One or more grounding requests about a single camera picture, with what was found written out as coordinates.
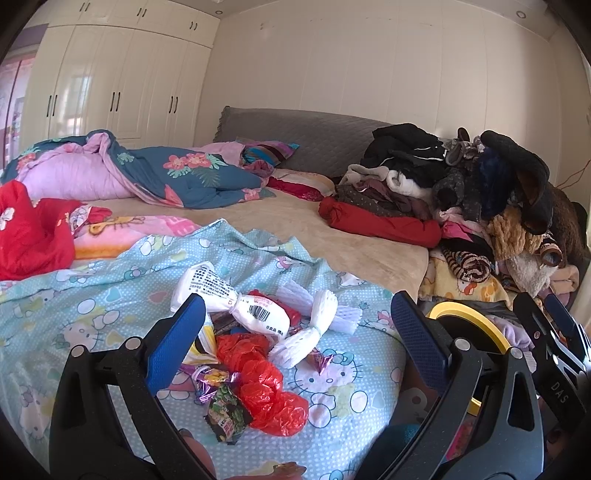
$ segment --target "white wardrobe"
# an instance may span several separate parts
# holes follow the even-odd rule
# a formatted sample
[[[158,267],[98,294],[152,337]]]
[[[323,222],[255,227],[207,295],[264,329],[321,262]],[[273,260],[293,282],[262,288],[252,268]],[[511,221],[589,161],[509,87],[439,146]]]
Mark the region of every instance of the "white wardrobe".
[[[21,149],[111,130],[128,148],[191,147],[219,19],[165,0],[48,0]]]

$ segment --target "blue cloth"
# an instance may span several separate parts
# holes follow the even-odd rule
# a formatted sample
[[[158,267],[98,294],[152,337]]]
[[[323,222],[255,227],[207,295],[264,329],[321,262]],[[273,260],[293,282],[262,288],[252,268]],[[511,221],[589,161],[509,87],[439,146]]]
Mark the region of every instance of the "blue cloth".
[[[94,134],[106,133],[111,144],[107,150],[109,159],[130,182],[129,190],[155,202],[164,200],[167,205],[191,209],[219,208],[234,203],[273,197],[268,189],[261,189],[261,178],[234,165],[224,162],[221,155],[206,154],[176,147],[147,147],[128,150],[119,145],[108,130],[94,130],[87,136],[64,137],[44,140],[29,148],[38,158],[42,153],[66,143],[85,145]],[[17,177],[19,158],[6,167],[2,182]]]
[[[111,261],[0,282],[0,408],[18,436],[47,466],[51,411],[69,350],[77,344],[113,349],[130,336],[145,336],[170,316],[181,275],[202,261],[212,262],[240,292],[274,294],[288,280],[312,294],[329,288],[340,304],[363,310],[362,326],[352,336],[324,334],[319,349],[335,357],[321,375],[305,360],[282,370],[284,388],[310,405],[310,420],[297,435],[247,429],[235,446],[218,443],[182,373],[158,393],[176,427],[205,446],[220,479],[270,472],[289,461],[307,467],[308,479],[347,478],[388,425],[398,400],[406,357],[389,319],[392,293],[364,281],[351,285],[349,275],[312,258],[295,238],[280,243],[263,231],[243,235],[225,220],[184,238],[142,239]],[[134,453],[146,458],[118,389],[111,394]]]

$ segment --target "striped pillow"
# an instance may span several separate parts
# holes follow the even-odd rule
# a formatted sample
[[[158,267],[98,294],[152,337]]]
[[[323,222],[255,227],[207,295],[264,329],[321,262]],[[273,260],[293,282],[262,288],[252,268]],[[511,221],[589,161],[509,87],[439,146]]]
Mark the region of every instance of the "striped pillow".
[[[237,138],[236,141],[244,145],[242,158],[246,163],[264,160],[273,167],[291,157],[299,147],[295,143],[286,144],[277,140],[256,142],[245,138]]]

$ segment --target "quilted headboard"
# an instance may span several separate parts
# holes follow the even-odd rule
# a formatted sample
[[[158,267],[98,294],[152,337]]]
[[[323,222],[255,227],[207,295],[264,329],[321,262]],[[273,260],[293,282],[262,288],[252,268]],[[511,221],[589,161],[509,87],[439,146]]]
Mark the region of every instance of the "quilted headboard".
[[[344,174],[348,165],[359,163],[374,139],[372,131],[386,125],[337,113],[227,106],[213,141],[229,142],[244,137],[297,143],[300,148],[281,164],[282,168],[336,177]]]

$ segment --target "hello kitty bedsheet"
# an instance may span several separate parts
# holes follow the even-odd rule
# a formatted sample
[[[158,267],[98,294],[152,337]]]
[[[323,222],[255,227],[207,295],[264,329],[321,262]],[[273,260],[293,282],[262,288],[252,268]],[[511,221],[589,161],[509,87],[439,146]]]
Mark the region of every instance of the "hello kitty bedsheet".
[[[0,408],[16,433],[47,466],[51,411],[70,348],[113,349],[129,336],[144,336],[170,315],[170,295],[185,269],[202,261],[238,291],[274,294],[287,280],[311,293],[329,288],[339,303],[363,309],[362,326],[353,336],[328,331],[322,337],[320,350],[335,358],[321,375],[306,361],[282,371],[284,388],[310,404],[299,434],[279,438],[247,429],[235,446],[218,443],[184,374],[158,393],[176,427],[206,447],[220,479],[270,473],[288,461],[305,466],[309,480],[348,478],[398,399],[405,350],[389,316],[392,293],[332,271],[295,238],[280,243],[264,231],[243,235],[225,220],[184,238],[147,237],[111,261],[0,283]],[[122,398],[112,395],[130,445],[146,458]]]

